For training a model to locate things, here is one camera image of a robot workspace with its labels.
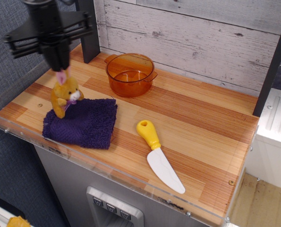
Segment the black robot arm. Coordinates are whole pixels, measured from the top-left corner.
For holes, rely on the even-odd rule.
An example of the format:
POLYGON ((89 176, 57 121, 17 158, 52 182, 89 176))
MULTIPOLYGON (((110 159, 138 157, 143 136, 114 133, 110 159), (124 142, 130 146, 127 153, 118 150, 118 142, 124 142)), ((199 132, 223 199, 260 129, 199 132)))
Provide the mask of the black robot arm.
POLYGON ((29 13, 25 23, 4 37, 14 58, 42 54, 53 71, 69 66, 72 41, 92 32, 90 15, 83 11, 60 11, 54 0, 25 0, 29 13))

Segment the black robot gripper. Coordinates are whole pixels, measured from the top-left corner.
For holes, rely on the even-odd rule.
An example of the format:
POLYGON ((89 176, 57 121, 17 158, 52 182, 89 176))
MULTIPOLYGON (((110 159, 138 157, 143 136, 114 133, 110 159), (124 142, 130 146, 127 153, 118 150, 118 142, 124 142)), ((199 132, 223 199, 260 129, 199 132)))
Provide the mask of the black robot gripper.
POLYGON ((53 71, 69 66, 69 45, 92 32, 85 11, 60 11, 56 2, 24 2, 29 18, 4 36, 15 58, 43 54, 53 71))

